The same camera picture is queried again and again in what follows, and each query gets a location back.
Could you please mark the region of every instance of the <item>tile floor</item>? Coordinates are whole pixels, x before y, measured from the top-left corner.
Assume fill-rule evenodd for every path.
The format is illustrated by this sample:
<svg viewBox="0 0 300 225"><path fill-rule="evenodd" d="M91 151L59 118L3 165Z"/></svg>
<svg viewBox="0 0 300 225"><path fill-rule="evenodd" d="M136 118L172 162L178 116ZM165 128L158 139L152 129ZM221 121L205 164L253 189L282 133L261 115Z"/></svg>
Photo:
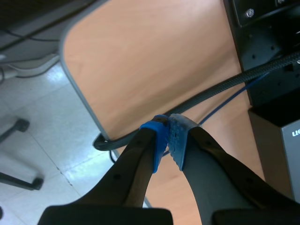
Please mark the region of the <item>tile floor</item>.
<svg viewBox="0 0 300 225"><path fill-rule="evenodd" d="M17 118L29 120L30 127L0 144L0 172L45 182L39 191L0 184L0 225L36 225L47 206L78 199L113 164L92 147L99 130L60 64L42 76L0 86L0 134Z"/></svg>

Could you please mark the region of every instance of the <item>chair leg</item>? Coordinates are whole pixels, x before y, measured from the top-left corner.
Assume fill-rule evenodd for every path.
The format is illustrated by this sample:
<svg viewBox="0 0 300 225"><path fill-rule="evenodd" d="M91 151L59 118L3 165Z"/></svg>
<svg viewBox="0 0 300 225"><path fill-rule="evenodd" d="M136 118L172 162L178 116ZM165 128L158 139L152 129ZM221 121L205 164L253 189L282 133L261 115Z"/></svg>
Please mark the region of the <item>chair leg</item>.
<svg viewBox="0 0 300 225"><path fill-rule="evenodd" d="M39 190L41 189L44 180L42 178L35 178L32 183L28 183L0 172L0 183L9 184L11 186L23 188L26 190Z"/></svg>
<svg viewBox="0 0 300 225"><path fill-rule="evenodd" d="M29 122L27 120L18 119L17 122L8 129L5 133L0 136L0 143L11 136L15 131L25 132L29 127Z"/></svg>
<svg viewBox="0 0 300 225"><path fill-rule="evenodd" d="M18 119L10 129L0 136L0 143L11 136L15 131L25 132L28 129L29 124L30 123L27 120ZM28 183L0 172L0 183L9 184L27 190L39 190L41 189L44 180L41 178L35 178L32 183Z"/></svg>

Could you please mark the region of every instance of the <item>wooden desk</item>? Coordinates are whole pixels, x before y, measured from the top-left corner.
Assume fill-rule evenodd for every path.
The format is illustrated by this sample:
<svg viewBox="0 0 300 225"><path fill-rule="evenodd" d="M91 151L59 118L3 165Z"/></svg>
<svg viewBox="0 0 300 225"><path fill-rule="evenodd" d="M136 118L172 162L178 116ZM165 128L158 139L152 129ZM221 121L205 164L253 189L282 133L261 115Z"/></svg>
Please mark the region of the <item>wooden desk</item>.
<svg viewBox="0 0 300 225"><path fill-rule="evenodd" d="M70 29L62 51L71 81L111 139L240 72L222 0L110 0ZM239 88L184 114L199 122ZM263 177L248 108L243 93L204 128ZM153 207L168 208L176 225L200 224L191 189L170 156L146 196Z"/></svg>

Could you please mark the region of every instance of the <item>blue gripper pad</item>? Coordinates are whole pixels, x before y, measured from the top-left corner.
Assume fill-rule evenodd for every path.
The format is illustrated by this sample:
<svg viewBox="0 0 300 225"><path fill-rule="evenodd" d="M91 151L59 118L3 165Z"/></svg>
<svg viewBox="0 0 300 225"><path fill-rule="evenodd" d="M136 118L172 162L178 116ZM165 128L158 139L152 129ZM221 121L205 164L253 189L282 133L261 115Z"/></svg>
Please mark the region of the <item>blue gripper pad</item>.
<svg viewBox="0 0 300 225"><path fill-rule="evenodd" d="M154 130L156 132L156 146L154 153L154 171L156 173L158 170L158 165L160 163L161 158L163 157L164 151L168 144L168 135L169 135L169 121L168 117L165 115L157 115L150 120L140 126L141 128L148 128Z"/></svg>
<svg viewBox="0 0 300 225"><path fill-rule="evenodd" d="M198 127L199 124L180 114L172 114L169 117L169 126L169 152L179 170L182 171L188 132L190 129Z"/></svg>

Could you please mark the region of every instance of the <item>blue cable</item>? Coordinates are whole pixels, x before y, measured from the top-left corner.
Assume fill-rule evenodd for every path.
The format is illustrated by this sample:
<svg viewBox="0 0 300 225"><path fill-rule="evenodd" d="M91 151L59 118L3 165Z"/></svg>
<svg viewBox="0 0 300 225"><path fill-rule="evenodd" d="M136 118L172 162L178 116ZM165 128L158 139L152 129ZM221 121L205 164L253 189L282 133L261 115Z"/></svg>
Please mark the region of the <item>blue cable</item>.
<svg viewBox="0 0 300 225"><path fill-rule="evenodd" d="M257 82L259 82L260 80L262 80L263 78L265 78L268 74L269 74L269 72L267 72L266 74L258 77L254 81L252 81L249 84L247 84L245 87L243 87L240 90L238 90L237 92L235 92L228 99L226 99L223 103L221 103L218 107L216 107L213 111L211 111L206 117L204 117L204 119L200 121L199 125L203 125L203 123L205 123L212 115L214 115L217 111L219 111L221 108L223 108L231 100L233 100L235 97L237 97L243 91L247 90L248 88L251 88L254 84L256 84ZM163 157L166 156L166 155L168 155L168 154L169 154L169 151L165 151L164 154L163 154Z"/></svg>

